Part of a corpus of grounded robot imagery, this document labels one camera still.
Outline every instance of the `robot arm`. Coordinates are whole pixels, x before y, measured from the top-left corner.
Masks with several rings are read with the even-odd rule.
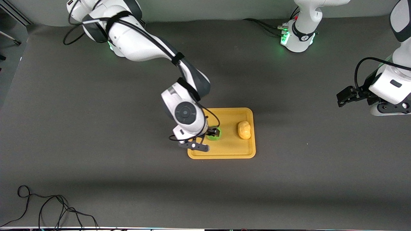
[[[368,57],[359,62],[356,68],[365,60],[375,60],[384,63],[371,75],[364,85],[348,86],[337,94],[340,107],[353,101],[367,99],[372,105],[371,114],[375,116],[405,115],[411,112],[411,0],[400,0],[390,15],[391,29],[401,46],[395,50],[391,62]]]
[[[70,0],[67,9],[74,19],[82,21],[87,36],[100,43],[108,41],[118,56],[132,61],[166,58],[179,68],[182,78],[161,94],[167,115],[177,123],[173,129],[176,139],[171,140],[184,148],[208,151],[208,145],[195,139],[218,135],[217,129],[208,126],[198,103],[210,92],[208,78],[166,40],[144,29],[136,0],[82,0],[74,4]]]
[[[350,0],[294,0],[300,8],[298,19],[283,23],[287,30],[281,39],[281,45],[292,52],[303,52],[312,44],[315,30],[323,18],[320,7],[345,5]]]

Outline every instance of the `connector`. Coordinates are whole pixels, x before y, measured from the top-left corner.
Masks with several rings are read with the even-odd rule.
[[[288,26],[279,25],[279,26],[277,26],[277,30],[285,30],[285,31],[288,31]]]

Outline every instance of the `gray table surface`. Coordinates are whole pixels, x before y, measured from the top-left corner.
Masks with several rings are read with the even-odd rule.
[[[411,118],[335,96],[361,58],[399,46],[387,16],[324,19],[300,54],[248,21],[149,24],[210,78],[204,106],[254,112],[257,153],[240,160],[192,160],[167,140],[160,94],[180,76],[169,61],[132,62],[88,38],[63,46],[67,30],[30,28],[1,110],[2,222],[22,213],[27,184],[101,226],[411,229]],[[43,201],[14,225],[37,225]],[[46,225],[58,212],[45,208]]]

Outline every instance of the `green object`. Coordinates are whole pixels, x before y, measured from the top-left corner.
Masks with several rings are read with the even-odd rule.
[[[286,34],[283,35],[283,38],[281,39],[281,43],[283,45],[286,45],[288,42],[288,38],[290,37],[290,32],[287,31]]]
[[[207,136],[207,139],[211,140],[211,141],[216,141],[219,140],[221,138],[222,132],[220,127],[217,128],[217,130],[220,131],[220,135],[219,136]]]

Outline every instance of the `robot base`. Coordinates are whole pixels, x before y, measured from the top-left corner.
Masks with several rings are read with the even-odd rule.
[[[300,41],[300,39],[293,33],[293,30],[290,29],[292,28],[294,22],[295,20],[292,19],[282,24],[283,26],[288,26],[289,30],[281,37],[280,44],[292,52],[300,53],[307,50],[307,48],[312,44],[315,34],[311,38],[308,38],[307,41]]]

